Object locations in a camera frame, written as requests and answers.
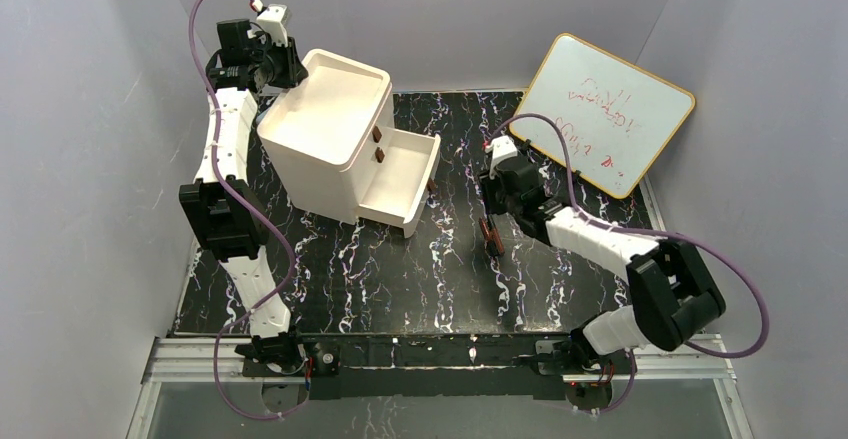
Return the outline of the white drawer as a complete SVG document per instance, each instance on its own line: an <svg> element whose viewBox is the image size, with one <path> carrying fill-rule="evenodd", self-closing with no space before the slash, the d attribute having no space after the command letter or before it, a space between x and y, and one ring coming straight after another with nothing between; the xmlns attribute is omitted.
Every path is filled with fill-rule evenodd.
<svg viewBox="0 0 848 439"><path fill-rule="evenodd" d="M419 224L440 160L441 137L381 127L376 172L359 200L357 215L402 230L410 238Z"/></svg>

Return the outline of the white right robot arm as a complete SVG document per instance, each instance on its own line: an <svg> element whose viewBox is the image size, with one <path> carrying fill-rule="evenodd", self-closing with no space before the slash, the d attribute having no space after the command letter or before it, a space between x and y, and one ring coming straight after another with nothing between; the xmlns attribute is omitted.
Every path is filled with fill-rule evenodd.
<svg viewBox="0 0 848 439"><path fill-rule="evenodd" d="M629 348L653 345L671 352L726 311L726 302L694 245L596 226L570 202L546 193L538 168L522 156L477 175L487 252L504 248L493 216L507 214L521 232L575 253L626 281L630 303L573 329L560 356L580 367Z"/></svg>

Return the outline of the white drawer organizer box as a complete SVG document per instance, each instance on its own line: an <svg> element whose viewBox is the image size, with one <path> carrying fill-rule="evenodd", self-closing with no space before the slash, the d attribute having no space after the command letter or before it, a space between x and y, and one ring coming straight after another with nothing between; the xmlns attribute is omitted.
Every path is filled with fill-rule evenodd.
<svg viewBox="0 0 848 439"><path fill-rule="evenodd" d="M375 174L371 134L391 77L323 49L303 65L308 77L277 97L257 133L294 207L352 224Z"/></svg>

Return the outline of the reddish brown makeup pencil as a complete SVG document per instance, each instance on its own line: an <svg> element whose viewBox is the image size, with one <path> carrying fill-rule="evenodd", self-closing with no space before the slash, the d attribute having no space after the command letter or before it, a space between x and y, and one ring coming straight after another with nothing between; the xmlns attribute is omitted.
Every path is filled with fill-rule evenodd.
<svg viewBox="0 0 848 439"><path fill-rule="evenodd" d="M501 235L493 220L488 220L489 239L488 250L492 257L502 257L505 253Z"/></svg>

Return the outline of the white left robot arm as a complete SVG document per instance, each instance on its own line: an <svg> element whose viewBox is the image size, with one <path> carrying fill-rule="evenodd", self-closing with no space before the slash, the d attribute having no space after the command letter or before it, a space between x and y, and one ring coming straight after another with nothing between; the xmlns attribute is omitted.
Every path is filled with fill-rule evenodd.
<svg viewBox="0 0 848 439"><path fill-rule="evenodd" d="M285 78L290 51L248 19L222 21L217 34L220 47L201 68L209 104L203 158L178 199L200 247L228 273L245 309L250 341L237 353L275 373L301 373L307 354L276 290L267 254L271 233L247 174L257 95Z"/></svg>

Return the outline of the dark brown makeup pencil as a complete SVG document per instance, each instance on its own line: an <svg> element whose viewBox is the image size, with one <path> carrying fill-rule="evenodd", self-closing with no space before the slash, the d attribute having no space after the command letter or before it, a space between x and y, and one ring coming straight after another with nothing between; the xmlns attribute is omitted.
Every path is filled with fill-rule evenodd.
<svg viewBox="0 0 848 439"><path fill-rule="evenodd" d="M489 257L498 257L500 255L500 249L494 237L495 231L491 228L491 221L487 217L481 217L478 224L483 238L484 251Z"/></svg>

